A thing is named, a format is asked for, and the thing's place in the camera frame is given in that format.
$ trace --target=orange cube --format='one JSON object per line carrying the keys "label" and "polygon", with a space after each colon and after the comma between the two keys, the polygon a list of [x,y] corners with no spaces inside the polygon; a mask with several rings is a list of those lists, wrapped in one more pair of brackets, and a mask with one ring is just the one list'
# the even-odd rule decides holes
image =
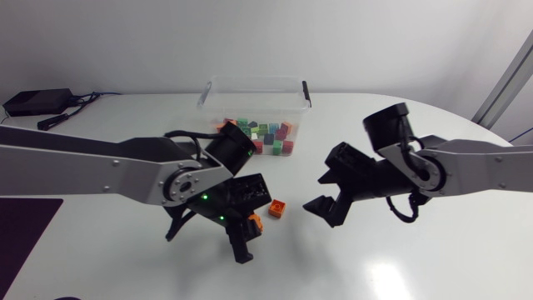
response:
{"label": "orange cube", "polygon": [[226,125],[225,123],[217,124],[217,131],[220,133],[220,130]]}
{"label": "orange cube", "polygon": [[224,124],[226,124],[228,122],[230,122],[231,124],[233,124],[235,126],[237,125],[237,121],[236,120],[225,118],[224,119]]}
{"label": "orange cube", "polygon": [[248,220],[255,221],[257,226],[259,227],[259,230],[263,232],[263,224],[261,223],[261,218],[256,213],[248,217]]}
{"label": "orange cube", "polygon": [[268,208],[268,213],[274,217],[281,218],[283,212],[285,212],[285,203],[276,199],[272,200],[272,203]]}
{"label": "orange cube", "polygon": [[281,130],[285,130],[286,134],[291,134],[292,124],[290,124],[289,122],[283,122],[281,124]]}

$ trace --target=green cube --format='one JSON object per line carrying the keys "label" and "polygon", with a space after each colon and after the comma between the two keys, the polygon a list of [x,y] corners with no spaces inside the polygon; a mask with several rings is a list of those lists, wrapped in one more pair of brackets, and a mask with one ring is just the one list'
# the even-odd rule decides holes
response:
{"label": "green cube", "polygon": [[252,130],[250,130],[249,127],[241,127],[241,130],[246,134],[248,137],[252,135]]}
{"label": "green cube", "polygon": [[257,132],[257,135],[264,136],[268,133],[268,124],[259,124],[259,131]]}
{"label": "green cube", "polygon": [[274,141],[274,155],[280,155],[282,147],[283,147],[282,141]]}
{"label": "green cube", "polygon": [[246,118],[238,118],[237,119],[237,126],[238,127],[248,127],[248,119]]}

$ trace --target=plastic container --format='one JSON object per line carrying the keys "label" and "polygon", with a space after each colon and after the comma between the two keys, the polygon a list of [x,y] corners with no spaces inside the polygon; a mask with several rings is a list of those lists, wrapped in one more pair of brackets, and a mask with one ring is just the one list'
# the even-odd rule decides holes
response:
{"label": "plastic container", "polygon": [[256,154],[288,156],[311,99],[306,82],[298,77],[215,76],[197,106],[211,132],[235,122],[256,144]]}

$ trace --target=power cord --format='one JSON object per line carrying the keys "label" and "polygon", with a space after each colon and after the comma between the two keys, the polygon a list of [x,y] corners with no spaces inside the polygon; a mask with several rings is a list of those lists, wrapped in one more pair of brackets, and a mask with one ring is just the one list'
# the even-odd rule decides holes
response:
{"label": "power cord", "polygon": [[72,118],[79,114],[87,105],[95,102],[97,99],[99,99],[103,95],[121,95],[119,92],[91,92],[86,95],[81,96],[72,96],[70,99],[68,99],[68,106],[70,108],[79,107],[77,110],[71,113],[63,113],[56,117],[50,117],[46,120],[42,120],[41,122],[37,123],[37,129],[48,131],[57,125],[67,121],[69,118]]}
{"label": "power cord", "polygon": [[517,135],[515,138],[511,139],[511,140],[509,141],[509,143],[515,141],[517,138],[520,138],[521,136],[523,136],[524,134],[530,132],[531,130],[533,130],[533,127],[529,128],[528,130],[524,131],[523,133]]}
{"label": "power cord", "polygon": [[198,142],[198,138],[207,138],[207,139],[213,139],[213,138],[221,138],[223,137],[223,133],[199,133],[199,132],[188,132],[185,130],[174,130],[172,132],[165,133],[165,138],[177,138],[177,137],[190,137],[192,141],[194,142],[196,148],[197,148],[197,161],[200,161],[200,158],[202,156],[202,149],[200,148],[200,143]]}
{"label": "power cord", "polygon": [[[420,148],[425,148],[424,142],[420,140],[418,137],[410,136],[407,132],[408,125],[406,123],[406,119],[401,118],[399,120],[398,124],[398,130],[400,134],[400,149],[401,154],[404,159],[404,162],[406,163],[407,167],[409,167],[410,170],[412,170],[416,175],[418,175],[420,178],[425,178],[429,176],[429,174],[426,174],[423,170],[420,170],[412,161],[411,155],[409,155],[410,149],[409,149],[409,142],[417,141],[420,145]],[[390,196],[386,197],[386,204],[389,206],[390,210],[394,213],[395,216],[397,216],[402,222],[404,223],[413,223],[418,218],[418,207],[420,205],[426,204],[430,200],[429,197],[422,195],[416,191],[412,192],[409,196],[409,206],[411,207],[412,215],[406,216],[405,214],[401,213],[396,209],[394,204],[392,203],[392,199]]]}
{"label": "power cord", "polygon": [[0,122],[0,124],[3,124],[4,121],[6,121],[7,119],[9,119],[9,115],[7,114],[7,111],[4,109],[3,110],[3,113],[6,115],[6,117],[4,119],[2,119],[2,121]]}

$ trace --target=black cable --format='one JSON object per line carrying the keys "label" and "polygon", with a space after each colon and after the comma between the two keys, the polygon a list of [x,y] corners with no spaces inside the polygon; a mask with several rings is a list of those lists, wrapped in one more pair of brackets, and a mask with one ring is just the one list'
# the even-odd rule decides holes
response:
{"label": "black cable", "polygon": [[185,130],[174,130],[174,131],[171,131],[171,132],[167,132],[165,133],[164,137],[165,138],[177,138],[177,137],[187,137],[187,138],[191,138],[192,141],[194,142],[194,144],[196,145],[196,148],[197,148],[197,161],[199,162],[200,161],[200,158],[202,157],[202,149],[200,148],[200,143],[198,142],[198,138],[209,138],[209,139],[213,139],[213,138],[221,138],[224,136],[224,133],[213,133],[213,134],[209,134],[209,133],[199,133],[199,132],[188,132],[188,131],[185,131]]}
{"label": "black cable", "polygon": [[409,155],[410,149],[409,149],[409,136],[407,134],[407,120],[403,117],[400,118],[398,129],[400,134],[400,150],[401,155],[403,157],[404,162],[406,163],[407,167],[412,170],[419,178],[422,178],[425,180],[425,178],[428,178],[429,174],[426,174],[423,170],[419,169],[412,161],[411,155]]}
{"label": "black cable", "polygon": [[533,130],[533,127],[529,128],[529,129],[527,129],[526,131],[524,131],[523,133],[517,135],[515,138],[511,139],[511,140],[509,141],[509,143],[515,141],[517,138],[520,138],[521,136],[523,136],[524,134],[530,132],[531,130]]}
{"label": "black cable", "polygon": [[406,216],[405,214],[399,212],[394,206],[394,204],[392,204],[391,197],[389,196],[386,197],[386,203],[389,205],[389,208],[391,209],[391,211],[400,220],[402,220],[405,223],[413,223],[418,218],[418,204],[416,203],[416,200],[412,196],[409,196],[409,206],[411,207],[411,210],[413,212],[413,215],[411,217]]}
{"label": "black cable", "polygon": [[202,148],[200,147],[200,143],[198,142],[197,138],[191,137],[191,139],[197,148],[197,162],[200,162],[200,158],[202,158]]}
{"label": "black cable", "polygon": [[412,141],[417,141],[418,144],[420,145],[420,148],[421,149],[424,149],[426,146],[424,145],[424,142],[422,142],[421,139],[419,139],[418,137],[415,137],[415,136],[409,136],[409,139],[412,140]]}
{"label": "black cable", "polygon": [[224,133],[199,133],[199,132],[188,132],[185,130],[174,130],[171,132],[165,133],[165,138],[176,138],[176,137],[190,137],[190,138],[221,138],[224,136]]}
{"label": "black cable", "polygon": [[42,120],[37,124],[37,128],[39,130],[48,131],[57,125],[67,121],[69,118],[76,116],[79,114],[87,105],[95,102],[97,99],[99,99],[102,95],[121,95],[119,92],[91,92],[87,95],[82,96],[72,96],[69,101],[72,102],[69,106],[70,107],[76,107],[79,106],[79,108],[71,112],[69,114],[62,114],[56,117],[50,117],[49,119]]}
{"label": "black cable", "polygon": [[10,118],[5,109],[3,110],[3,113],[6,115],[6,117],[0,122],[0,124],[3,124],[4,121]]}

